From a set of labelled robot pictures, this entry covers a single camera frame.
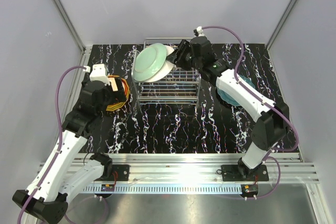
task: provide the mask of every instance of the green plate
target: green plate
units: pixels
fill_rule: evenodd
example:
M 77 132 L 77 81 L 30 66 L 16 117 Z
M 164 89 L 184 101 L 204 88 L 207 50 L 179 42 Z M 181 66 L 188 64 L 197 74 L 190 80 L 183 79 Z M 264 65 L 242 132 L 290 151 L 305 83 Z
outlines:
M 167 50 L 163 44 L 152 44 L 143 49 L 135 59 L 133 77 L 144 81 L 153 77 L 163 66 Z

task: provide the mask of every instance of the black mounting plate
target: black mounting plate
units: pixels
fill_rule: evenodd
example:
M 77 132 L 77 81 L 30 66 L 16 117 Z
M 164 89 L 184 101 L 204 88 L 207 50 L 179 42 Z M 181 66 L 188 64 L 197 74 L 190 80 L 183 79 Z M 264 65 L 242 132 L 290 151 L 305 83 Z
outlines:
M 128 181 L 128 177 L 130 176 L 130 166 L 129 165 L 112 165 L 112 170 L 114 172 L 117 172 L 118 181 Z M 109 182 L 114 182 L 114 176 L 111 175 L 107 179 L 97 179 L 96 181 L 109 181 Z
M 248 178 L 243 178 L 238 172 L 238 165 L 222 165 L 220 169 L 222 171 L 224 182 L 254 182 L 256 180 L 256 175 L 258 175 L 258 181 L 269 181 L 266 165 L 260 165 L 260 167 Z

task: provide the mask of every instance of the white wall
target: white wall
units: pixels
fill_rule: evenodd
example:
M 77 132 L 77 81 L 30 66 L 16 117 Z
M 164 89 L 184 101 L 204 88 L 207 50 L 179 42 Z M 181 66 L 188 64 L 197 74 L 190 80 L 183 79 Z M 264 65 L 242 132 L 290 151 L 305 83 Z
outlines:
M 1 223 L 16 223 L 12 195 L 30 184 L 55 144 L 56 84 L 79 58 L 51 0 L 0 0 Z M 61 88 L 61 108 L 71 80 Z
M 313 161 L 336 221 L 336 1 L 299 0 L 271 48 L 303 157 Z
M 83 43 L 142 43 L 191 37 L 199 25 L 223 25 L 244 42 L 267 42 L 289 0 L 61 0 Z M 237 42 L 213 32 L 212 42 Z

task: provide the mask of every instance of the wire rack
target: wire rack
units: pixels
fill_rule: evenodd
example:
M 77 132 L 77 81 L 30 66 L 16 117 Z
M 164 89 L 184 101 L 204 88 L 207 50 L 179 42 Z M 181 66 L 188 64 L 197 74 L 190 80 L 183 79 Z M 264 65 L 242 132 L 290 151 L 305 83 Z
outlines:
M 176 47 L 181 39 L 190 38 L 148 38 L 144 42 L 144 48 L 153 42 L 163 43 Z M 197 70 L 186 71 L 174 67 L 163 79 L 156 82 L 137 82 L 133 78 L 134 62 L 139 52 L 134 52 L 132 81 L 135 87 L 137 103 L 144 104 L 190 104 L 198 106 L 198 96 L 201 87 L 201 76 Z

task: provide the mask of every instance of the slotted metal strip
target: slotted metal strip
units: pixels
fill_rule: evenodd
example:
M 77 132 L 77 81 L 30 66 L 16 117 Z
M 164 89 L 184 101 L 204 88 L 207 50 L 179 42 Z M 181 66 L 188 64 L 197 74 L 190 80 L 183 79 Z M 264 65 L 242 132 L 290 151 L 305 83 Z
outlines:
M 84 194 L 242 194 L 240 184 L 117 184 L 114 191 L 103 191 L 102 184 L 84 188 Z

